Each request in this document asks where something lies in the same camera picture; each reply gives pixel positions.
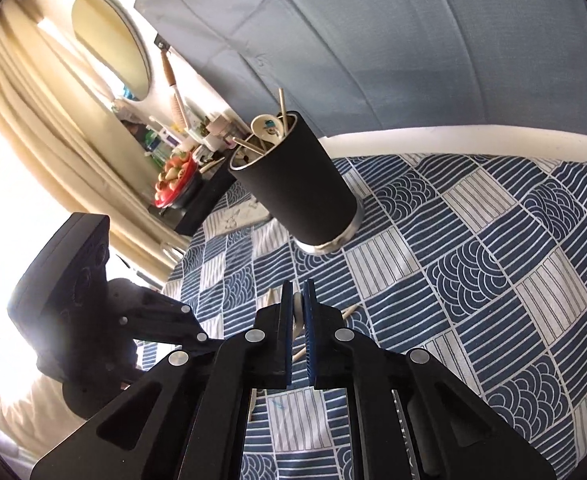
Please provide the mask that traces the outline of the black side shelf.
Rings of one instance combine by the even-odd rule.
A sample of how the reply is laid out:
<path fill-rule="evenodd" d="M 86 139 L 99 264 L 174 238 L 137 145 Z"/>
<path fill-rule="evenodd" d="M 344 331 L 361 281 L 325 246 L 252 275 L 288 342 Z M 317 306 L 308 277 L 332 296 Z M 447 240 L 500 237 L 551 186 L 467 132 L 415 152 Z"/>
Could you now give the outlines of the black side shelf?
<path fill-rule="evenodd" d="M 228 168 L 230 155 L 231 150 L 225 151 L 223 156 L 220 156 L 220 163 L 200 179 L 194 191 L 187 191 L 186 200 L 178 200 L 177 208 L 156 208 L 151 205 L 148 207 L 150 214 L 179 235 L 193 236 L 231 185 L 236 182 Z"/>

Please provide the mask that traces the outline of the blue patterned tablecloth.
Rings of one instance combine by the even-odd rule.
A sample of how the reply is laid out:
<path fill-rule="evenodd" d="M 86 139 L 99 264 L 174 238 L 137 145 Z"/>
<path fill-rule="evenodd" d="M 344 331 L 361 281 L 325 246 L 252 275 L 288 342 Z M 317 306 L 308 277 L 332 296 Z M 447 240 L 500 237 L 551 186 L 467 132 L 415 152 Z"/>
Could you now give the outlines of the blue patterned tablecloth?
<path fill-rule="evenodd" d="M 270 220 L 230 234 L 233 185 L 164 292 L 208 336 L 250 328 L 282 283 L 395 352 L 429 351 L 568 478 L 587 454 L 587 162 L 482 155 L 339 158 L 364 221 L 310 256 Z"/>

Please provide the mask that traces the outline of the red fruit bowl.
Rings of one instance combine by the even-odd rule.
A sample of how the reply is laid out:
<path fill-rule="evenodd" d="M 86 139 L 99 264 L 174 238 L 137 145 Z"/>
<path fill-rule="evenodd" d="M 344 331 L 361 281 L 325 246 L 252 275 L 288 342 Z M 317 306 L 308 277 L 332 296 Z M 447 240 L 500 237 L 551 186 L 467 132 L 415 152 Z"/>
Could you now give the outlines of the red fruit bowl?
<path fill-rule="evenodd" d="M 198 172 L 198 164 L 190 154 L 167 159 L 156 181 L 154 206 L 165 208 L 172 205 L 179 193 L 186 190 L 187 185 L 194 180 Z"/>

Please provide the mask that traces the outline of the green bottle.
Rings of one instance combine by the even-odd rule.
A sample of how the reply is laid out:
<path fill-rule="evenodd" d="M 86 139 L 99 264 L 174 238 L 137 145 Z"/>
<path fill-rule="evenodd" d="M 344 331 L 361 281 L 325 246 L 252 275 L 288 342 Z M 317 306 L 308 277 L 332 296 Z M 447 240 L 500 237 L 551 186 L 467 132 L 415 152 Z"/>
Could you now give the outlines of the green bottle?
<path fill-rule="evenodd" d="M 171 145 L 167 144 L 154 130 L 146 130 L 142 146 L 159 167 L 163 167 L 172 154 Z"/>

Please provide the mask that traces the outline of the phone with butterfly case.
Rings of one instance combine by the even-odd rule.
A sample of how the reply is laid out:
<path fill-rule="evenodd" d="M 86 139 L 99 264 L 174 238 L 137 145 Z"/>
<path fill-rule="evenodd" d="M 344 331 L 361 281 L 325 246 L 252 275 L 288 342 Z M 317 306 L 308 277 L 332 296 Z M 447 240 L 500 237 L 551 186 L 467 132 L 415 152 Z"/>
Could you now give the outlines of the phone with butterfly case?
<path fill-rule="evenodd" d="M 255 226 L 272 218 L 270 212 L 255 198 L 226 209 L 220 220 L 224 233 L 231 233 Z"/>

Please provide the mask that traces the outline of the beige curtain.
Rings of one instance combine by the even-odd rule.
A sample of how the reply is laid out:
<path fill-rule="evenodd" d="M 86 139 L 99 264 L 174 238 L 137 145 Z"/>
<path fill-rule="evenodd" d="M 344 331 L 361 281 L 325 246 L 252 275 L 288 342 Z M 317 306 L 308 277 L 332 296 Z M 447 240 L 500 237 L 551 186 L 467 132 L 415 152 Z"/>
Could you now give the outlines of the beige curtain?
<path fill-rule="evenodd" d="M 0 5 L 0 133 L 66 210 L 107 214 L 111 243 L 164 281 L 187 240 L 150 214 L 159 168 L 77 73 L 86 62 L 16 0 Z"/>

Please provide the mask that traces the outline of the beige chopstick in holder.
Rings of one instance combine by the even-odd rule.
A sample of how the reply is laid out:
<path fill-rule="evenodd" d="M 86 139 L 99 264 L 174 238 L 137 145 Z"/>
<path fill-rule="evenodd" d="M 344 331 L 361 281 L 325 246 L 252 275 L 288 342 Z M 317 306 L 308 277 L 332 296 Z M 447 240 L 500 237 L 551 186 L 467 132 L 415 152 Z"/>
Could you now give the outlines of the beige chopstick in holder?
<path fill-rule="evenodd" d="M 282 138 L 289 133 L 288 113 L 286 107 L 286 98 L 284 97 L 284 89 L 278 88 L 278 101 L 280 106 L 280 120 L 282 123 Z"/>
<path fill-rule="evenodd" d="M 245 148 L 246 150 L 257 154 L 258 156 L 264 156 L 266 153 L 266 151 L 262 150 L 258 146 L 253 145 L 250 142 L 246 142 L 246 140 L 242 140 L 238 138 L 238 136 L 233 136 L 231 139 L 236 143 L 236 145 L 241 146 L 242 148 Z"/>

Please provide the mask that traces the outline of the black utensil holder cup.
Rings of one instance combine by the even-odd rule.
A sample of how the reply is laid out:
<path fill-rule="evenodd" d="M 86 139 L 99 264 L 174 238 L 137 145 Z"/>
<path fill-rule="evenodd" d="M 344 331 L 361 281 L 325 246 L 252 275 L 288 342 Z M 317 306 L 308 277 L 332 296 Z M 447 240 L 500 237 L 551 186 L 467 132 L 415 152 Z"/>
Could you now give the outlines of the black utensil holder cup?
<path fill-rule="evenodd" d="M 355 236 L 364 207 L 300 113 L 290 110 L 287 123 L 287 136 L 264 154 L 237 148 L 229 171 L 302 252 L 336 252 Z"/>

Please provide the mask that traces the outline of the small decorated ceramic spoon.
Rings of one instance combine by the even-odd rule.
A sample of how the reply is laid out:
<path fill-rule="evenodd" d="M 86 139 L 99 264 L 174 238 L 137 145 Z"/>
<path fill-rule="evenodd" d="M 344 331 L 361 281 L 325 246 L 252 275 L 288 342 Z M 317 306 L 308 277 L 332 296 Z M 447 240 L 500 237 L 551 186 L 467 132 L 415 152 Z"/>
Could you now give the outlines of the small decorated ceramic spoon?
<path fill-rule="evenodd" d="M 251 130 L 262 148 L 273 148 L 284 139 L 284 125 L 279 118 L 269 114 L 254 117 Z"/>

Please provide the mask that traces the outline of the grey fabric backdrop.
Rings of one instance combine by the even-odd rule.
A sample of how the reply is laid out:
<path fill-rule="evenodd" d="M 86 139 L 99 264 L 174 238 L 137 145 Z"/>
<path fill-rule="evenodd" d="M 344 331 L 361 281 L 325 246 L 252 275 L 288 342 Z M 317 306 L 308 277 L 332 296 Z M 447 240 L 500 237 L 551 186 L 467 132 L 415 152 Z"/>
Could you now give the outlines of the grey fabric backdrop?
<path fill-rule="evenodd" d="M 586 0 L 136 0 L 242 119 L 587 134 Z"/>

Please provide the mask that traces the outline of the wooden handled brush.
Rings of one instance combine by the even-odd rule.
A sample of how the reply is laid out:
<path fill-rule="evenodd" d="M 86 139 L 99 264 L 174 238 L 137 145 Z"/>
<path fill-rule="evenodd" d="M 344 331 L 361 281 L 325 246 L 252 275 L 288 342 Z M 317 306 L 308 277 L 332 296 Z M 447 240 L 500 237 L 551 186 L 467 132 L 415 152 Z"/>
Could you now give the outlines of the wooden handled brush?
<path fill-rule="evenodd" d="M 164 76 L 171 90 L 172 115 L 176 124 L 179 125 L 182 130 L 187 131 L 190 127 L 190 122 L 185 112 L 184 102 L 182 102 L 182 97 L 180 96 L 179 90 L 177 88 L 176 76 L 173 67 L 171 65 L 170 59 L 168 58 L 168 50 L 170 50 L 170 46 L 160 35 L 156 35 L 156 38 L 154 38 L 154 44 L 160 50 Z"/>

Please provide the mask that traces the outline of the oval wall mirror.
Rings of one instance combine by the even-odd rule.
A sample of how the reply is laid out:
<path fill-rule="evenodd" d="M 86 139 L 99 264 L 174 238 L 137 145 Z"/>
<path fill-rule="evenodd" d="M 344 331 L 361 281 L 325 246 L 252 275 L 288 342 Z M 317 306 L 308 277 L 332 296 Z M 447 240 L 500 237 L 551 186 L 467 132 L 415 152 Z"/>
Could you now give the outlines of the oval wall mirror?
<path fill-rule="evenodd" d="M 118 0 L 75 0 L 71 21 L 76 40 L 111 70 L 134 101 L 147 98 L 152 83 L 148 51 Z"/>

